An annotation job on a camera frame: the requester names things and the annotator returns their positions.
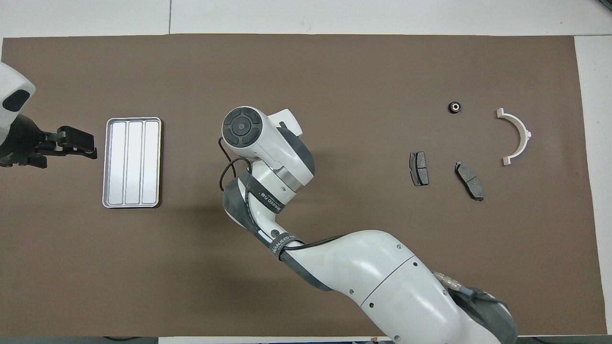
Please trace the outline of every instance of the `white semicircular part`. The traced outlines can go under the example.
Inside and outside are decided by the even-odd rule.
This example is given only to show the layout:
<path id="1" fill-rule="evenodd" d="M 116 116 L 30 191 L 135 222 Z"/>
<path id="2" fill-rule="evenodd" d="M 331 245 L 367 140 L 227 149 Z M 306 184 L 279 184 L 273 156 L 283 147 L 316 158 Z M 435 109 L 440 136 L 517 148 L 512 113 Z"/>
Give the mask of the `white semicircular part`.
<path id="1" fill-rule="evenodd" d="M 531 138 L 531 132 L 527 130 L 523 122 L 521 122 L 521 120 L 518 119 L 516 116 L 513 116 L 509 113 L 505 113 L 504 108 L 499 108 L 497 114 L 498 118 L 507 119 L 508 121 L 512 122 L 512 124 L 517 127 L 518 133 L 521 135 L 521 143 L 518 145 L 517 151 L 514 152 L 514 154 L 512 155 L 508 155 L 507 157 L 502 158 L 502 160 L 504 161 L 504 166 L 506 166 L 510 165 L 510 159 L 518 157 L 525 150 L 525 147 L 527 146 L 527 141 L 529 141 L 529 139 Z"/>

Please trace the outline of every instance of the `circular joint cap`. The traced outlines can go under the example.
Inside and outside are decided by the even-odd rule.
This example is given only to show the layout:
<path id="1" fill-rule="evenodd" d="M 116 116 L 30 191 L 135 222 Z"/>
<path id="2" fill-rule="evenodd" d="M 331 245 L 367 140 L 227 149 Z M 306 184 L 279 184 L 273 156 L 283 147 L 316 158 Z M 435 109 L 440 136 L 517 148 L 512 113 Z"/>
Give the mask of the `circular joint cap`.
<path id="1" fill-rule="evenodd" d="M 247 147 L 259 138 L 262 127 L 257 111 L 247 107 L 235 108 L 223 120 L 223 138 L 234 147 Z"/>

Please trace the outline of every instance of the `black cable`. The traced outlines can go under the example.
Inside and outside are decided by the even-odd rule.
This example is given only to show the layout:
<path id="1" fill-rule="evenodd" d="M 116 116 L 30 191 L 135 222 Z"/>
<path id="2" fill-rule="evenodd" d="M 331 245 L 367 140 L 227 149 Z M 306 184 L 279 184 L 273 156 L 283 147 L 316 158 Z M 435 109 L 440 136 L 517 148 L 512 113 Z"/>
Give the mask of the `black cable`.
<path id="1" fill-rule="evenodd" d="M 343 237 L 343 236 L 344 236 L 344 234 L 341 234 L 341 235 L 336 235 L 336 236 L 329 237 L 327 239 L 311 242 L 310 244 L 305 244 L 305 245 L 302 245 L 302 246 L 285 247 L 285 250 L 287 250 L 287 251 L 295 251 L 295 250 L 307 249 L 309 247 L 314 247 L 314 246 L 319 246 L 319 245 L 326 244 L 326 243 L 328 243 L 330 241 L 334 241 L 334 240 L 338 239 L 339 237 Z"/>
<path id="2" fill-rule="evenodd" d="M 229 162 L 229 164 L 223 170 L 223 173 L 221 174 L 221 177 L 219 178 L 219 188 L 221 189 L 221 191 L 223 191 L 223 177 L 225 177 L 225 174 L 228 172 L 230 167 L 232 167 L 232 168 L 234 167 L 234 163 L 237 162 L 238 160 L 245 161 L 247 163 L 247 171 L 249 173 L 253 173 L 253 165 L 251 165 L 251 161 L 249 161 L 249 159 L 247 159 L 245 157 L 237 157 L 237 158 L 235 158 L 234 160 Z"/>
<path id="3" fill-rule="evenodd" d="M 228 161 L 231 161 L 230 155 L 227 153 L 227 151 L 225 150 L 225 148 L 223 147 L 223 145 L 221 144 L 221 141 L 223 141 L 223 136 L 221 136 L 219 138 L 219 148 L 221 148 L 221 151 L 225 154 L 225 157 L 228 159 Z M 234 167 L 234 165 L 231 166 L 231 170 L 234 173 L 234 178 L 236 177 L 236 169 Z"/>
<path id="4" fill-rule="evenodd" d="M 114 342 L 126 342 L 128 340 L 132 340 L 132 339 L 136 339 L 136 338 L 140 338 L 140 337 L 129 337 L 129 338 L 112 338 L 112 337 L 104 337 L 108 340 L 112 340 Z"/>

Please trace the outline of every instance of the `black strap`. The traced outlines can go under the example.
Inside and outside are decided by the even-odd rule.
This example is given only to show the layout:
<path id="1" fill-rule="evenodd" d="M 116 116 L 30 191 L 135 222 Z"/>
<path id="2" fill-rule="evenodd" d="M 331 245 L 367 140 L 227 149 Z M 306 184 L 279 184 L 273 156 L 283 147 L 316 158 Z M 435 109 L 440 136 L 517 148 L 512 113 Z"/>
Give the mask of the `black strap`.
<path id="1" fill-rule="evenodd" d="M 261 183 L 255 179 L 249 172 L 244 171 L 238 177 L 240 181 L 244 184 L 247 190 L 257 198 L 257 200 L 266 206 L 266 208 L 270 209 L 270 211 L 275 214 L 279 214 L 285 208 L 285 205 L 278 200 L 278 198 L 274 197 L 274 195 L 265 188 L 265 186 L 261 185 Z"/>
<path id="2" fill-rule="evenodd" d="M 280 260 L 280 254 L 285 249 L 285 246 L 287 246 L 292 241 L 299 241 L 303 243 L 297 236 L 289 232 L 280 233 L 270 243 L 270 253 L 273 254 L 276 259 Z"/>

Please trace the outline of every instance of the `robot end effector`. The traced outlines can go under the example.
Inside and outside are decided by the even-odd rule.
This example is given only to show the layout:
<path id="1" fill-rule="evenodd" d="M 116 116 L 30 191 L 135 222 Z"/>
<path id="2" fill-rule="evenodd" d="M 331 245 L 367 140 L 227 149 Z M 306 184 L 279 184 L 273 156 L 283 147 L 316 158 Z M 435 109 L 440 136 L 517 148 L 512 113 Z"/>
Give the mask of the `robot end effector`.
<path id="1" fill-rule="evenodd" d="M 266 116 L 252 107 L 237 107 L 223 120 L 223 139 L 236 154 L 261 159 L 293 192 L 315 175 L 315 162 L 298 139 L 302 128 L 285 109 Z"/>
<path id="2" fill-rule="evenodd" d="M 47 167 L 45 155 L 98 157 L 94 137 L 69 126 L 56 133 L 43 132 L 20 114 L 36 88 L 19 72 L 0 62 L 0 166 Z"/>

